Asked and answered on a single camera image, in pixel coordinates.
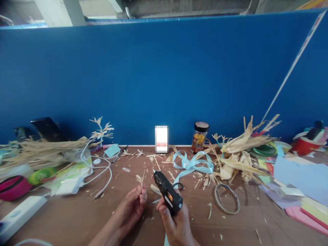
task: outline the light blue ribbon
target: light blue ribbon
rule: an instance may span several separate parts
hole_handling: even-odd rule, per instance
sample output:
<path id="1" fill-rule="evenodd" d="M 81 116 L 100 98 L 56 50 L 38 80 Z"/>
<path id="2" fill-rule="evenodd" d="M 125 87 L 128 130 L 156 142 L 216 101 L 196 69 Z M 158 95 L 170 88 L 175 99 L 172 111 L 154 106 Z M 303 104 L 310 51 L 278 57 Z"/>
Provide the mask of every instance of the light blue ribbon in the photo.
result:
<path id="1" fill-rule="evenodd" d="M 207 160 L 196 160 L 197 156 L 199 156 L 200 154 L 204 154 L 206 156 Z M 179 157 L 181 157 L 182 166 L 179 166 L 175 163 L 175 159 L 178 155 L 179 155 Z M 204 167 L 204 166 L 196 167 L 196 165 L 198 165 L 200 163 L 205 163 L 207 165 L 207 167 Z M 199 172 L 206 173 L 206 174 L 211 174 L 214 171 L 214 164 L 212 163 L 212 159 L 204 151 L 198 152 L 196 155 L 194 155 L 194 157 L 191 160 L 188 160 L 187 153 L 183 150 L 179 150 L 173 156 L 173 166 L 177 169 L 185 169 L 184 171 L 180 172 L 180 174 L 176 177 L 176 179 L 174 180 L 174 183 L 178 183 L 179 178 L 181 178 L 189 173 L 192 173 L 194 171 L 199 171 Z"/>

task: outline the hand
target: hand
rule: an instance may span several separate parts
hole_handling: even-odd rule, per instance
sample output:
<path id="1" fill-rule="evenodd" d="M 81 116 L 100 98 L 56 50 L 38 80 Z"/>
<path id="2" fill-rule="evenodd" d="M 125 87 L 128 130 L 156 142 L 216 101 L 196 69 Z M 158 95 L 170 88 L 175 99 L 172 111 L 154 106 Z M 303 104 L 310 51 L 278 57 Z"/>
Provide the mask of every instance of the hand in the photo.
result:
<path id="1" fill-rule="evenodd" d="M 157 210 L 162 216 L 170 246 L 199 246 L 191 233 L 188 208 L 185 203 L 173 218 L 167 206 L 164 205 L 163 197 L 158 202 Z"/>
<path id="2" fill-rule="evenodd" d="M 144 212 L 147 200 L 146 185 L 138 185 L 121 201 L 107 224 L 101 229 L 89 246 L 119 245 L 131 231 Z"/>

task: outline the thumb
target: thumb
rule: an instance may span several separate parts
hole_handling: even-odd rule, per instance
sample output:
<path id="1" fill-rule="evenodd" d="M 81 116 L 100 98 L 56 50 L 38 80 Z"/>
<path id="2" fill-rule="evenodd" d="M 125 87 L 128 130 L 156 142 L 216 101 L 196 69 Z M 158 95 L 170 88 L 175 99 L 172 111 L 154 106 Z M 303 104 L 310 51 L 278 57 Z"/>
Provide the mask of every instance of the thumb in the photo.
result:
<path id="1" fill-rule="evenodd" d="M 163 224 L 165 227 L 166 234 L 168 236 L 172 235 L 174 230 L 175 230 L 175 224 L 172 220 L 171 214 L 169 209 L 165 206 L 162 205 L 159 208 L 160 214 L 162 216 Z"/>

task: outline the green paper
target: green paper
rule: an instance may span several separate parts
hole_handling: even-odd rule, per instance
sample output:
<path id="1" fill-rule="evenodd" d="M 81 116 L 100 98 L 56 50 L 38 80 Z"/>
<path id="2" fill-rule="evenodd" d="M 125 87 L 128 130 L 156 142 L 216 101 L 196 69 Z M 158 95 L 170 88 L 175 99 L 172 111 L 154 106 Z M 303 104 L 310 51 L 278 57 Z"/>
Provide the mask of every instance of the green paper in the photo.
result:
<path id="1" fill-rule="evenodd" d="M 272 181 L 271 176 L 259 176 L 264 184 L 270 183 Z"/>
<path id="2" fill-rule="evenodd" d="M 111 147 L 105 150 L 105 154 L 108 155 L 109 158 L 116 155 L 117 152 L 121 151 L 118 144 L 113 144 Z"/>

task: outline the glass jar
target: glass jar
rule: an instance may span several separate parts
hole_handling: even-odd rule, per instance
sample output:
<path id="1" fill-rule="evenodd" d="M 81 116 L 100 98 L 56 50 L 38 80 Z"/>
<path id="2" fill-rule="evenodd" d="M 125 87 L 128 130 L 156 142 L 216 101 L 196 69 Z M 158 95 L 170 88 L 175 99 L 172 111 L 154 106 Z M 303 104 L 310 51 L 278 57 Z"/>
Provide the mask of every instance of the glass jar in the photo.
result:
<path id="1" fill-rule="evenodd" d="M 197 154 L 199 151 L 203 150 L 209 124 L 203 121 L 198 121 L 195 123 L 194 129 L 194 138 L 190 150 L 193 154 Z"/>

